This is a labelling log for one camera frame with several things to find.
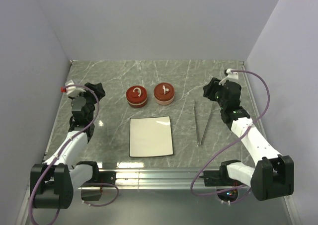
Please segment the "red lid with ring handle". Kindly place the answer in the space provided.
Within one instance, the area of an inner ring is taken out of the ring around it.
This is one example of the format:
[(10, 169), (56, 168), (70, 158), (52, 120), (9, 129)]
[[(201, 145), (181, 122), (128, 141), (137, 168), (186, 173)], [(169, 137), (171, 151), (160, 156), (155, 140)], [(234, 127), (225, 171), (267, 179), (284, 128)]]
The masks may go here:
[(141, 85), (134, 85), (126, 91), (126, 99), (132, 104), (141, 104), (147, 99), (147, 97), (147, 90)]

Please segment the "red lid with white tab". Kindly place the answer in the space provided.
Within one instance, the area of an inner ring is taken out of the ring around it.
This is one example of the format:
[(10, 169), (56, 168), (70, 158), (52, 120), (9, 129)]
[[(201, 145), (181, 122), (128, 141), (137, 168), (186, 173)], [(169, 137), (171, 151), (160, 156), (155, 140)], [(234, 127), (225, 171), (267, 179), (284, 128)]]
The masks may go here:
[(159, 101), (169, 101), (174, 97), (174, 87), (167, 82), (159, 83), (154, 88), (154, 96)]

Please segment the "metal tongs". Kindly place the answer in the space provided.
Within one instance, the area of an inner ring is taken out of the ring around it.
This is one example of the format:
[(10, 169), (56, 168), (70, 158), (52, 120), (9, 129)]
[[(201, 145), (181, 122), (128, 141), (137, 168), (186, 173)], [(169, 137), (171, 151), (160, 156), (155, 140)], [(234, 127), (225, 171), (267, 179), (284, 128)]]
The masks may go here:
[(203, 127), (203, 123), (200, 121), (200, 118), (199, 118), (198, 103), (196, 100), (193, 101), (193, 115), (194, 115), (194, 123), (195, 123), (196, 143), (198, 147), (204, 144), (207, 131), (209, 129), (209, 126), (212, 120), (213, 110), (214, 108), (212, 106), (208, 116), (206, 117), (205, 127)]

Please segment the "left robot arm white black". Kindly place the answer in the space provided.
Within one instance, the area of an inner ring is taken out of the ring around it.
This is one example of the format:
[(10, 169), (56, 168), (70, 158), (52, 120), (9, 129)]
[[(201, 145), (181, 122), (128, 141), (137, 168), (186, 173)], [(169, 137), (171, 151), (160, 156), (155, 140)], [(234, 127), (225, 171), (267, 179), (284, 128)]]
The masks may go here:
[(67, 209), (76, 189), (84, 183), (95, 186), (100, 181), (96, 162), (79, 162), (74, 168), (72, 165), (93, 136), (99, 102), (105, 96), (103, 86), (79, 85), (70, 80), (61, 91), (71, 99), (69, 129), (57, 151), (31, 168), (30, 206), (35, 209)]

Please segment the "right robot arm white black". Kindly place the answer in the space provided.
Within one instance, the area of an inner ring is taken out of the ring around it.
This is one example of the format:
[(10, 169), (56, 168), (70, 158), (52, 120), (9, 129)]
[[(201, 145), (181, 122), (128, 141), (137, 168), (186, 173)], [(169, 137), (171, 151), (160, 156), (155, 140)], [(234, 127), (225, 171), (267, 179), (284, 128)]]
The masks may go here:
[(238, 181), (251, 188), (259, 201), (292, 195), (294, 192), (294, 162), (282, 156), (254, 125), (240, 104), (241, 86), (233, 81), (212, 78), (203, 87), (203, 96), (220, 106), (222, 121), (240, 139), (251, 155), (255, 167), (239, 160), (229, 160), (219, 167), (219, 180), (230, 185)]

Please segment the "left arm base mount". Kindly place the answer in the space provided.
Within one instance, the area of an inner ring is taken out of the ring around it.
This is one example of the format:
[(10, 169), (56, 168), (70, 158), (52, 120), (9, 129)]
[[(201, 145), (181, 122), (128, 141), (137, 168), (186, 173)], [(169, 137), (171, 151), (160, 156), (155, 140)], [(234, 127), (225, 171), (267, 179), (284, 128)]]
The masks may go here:
[[(77, 165), (89, 165), (92, 167), (92, 178), (85, 182), (81, 187), (82, 202), (92, 207), (102, 207), (113, 203), (119, 196), (119, 188), (115, 185), (116, 172), (100, 170), (96, 161), (80, 161)], [(114, 188), (115, 197), (106, 204), (93, 205), (91, 201), (99, 201), (103, 195), (104, 188)]]

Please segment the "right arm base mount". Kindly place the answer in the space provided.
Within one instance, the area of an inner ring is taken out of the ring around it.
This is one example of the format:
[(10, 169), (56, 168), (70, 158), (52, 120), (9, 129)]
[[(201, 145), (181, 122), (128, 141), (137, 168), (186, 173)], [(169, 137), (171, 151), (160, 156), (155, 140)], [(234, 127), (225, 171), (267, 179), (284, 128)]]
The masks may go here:
[(235, 162), (240, 162), (240, 160), (228, 160), (221, 163), (219, 170), (204, 170), (203, 175), (200, 178), (204, 179), (205, 187), (219, 187), (219, 186), (239, 186), (242, 185), (241, 182), (231, 179), (227, 172), (227, 165)]

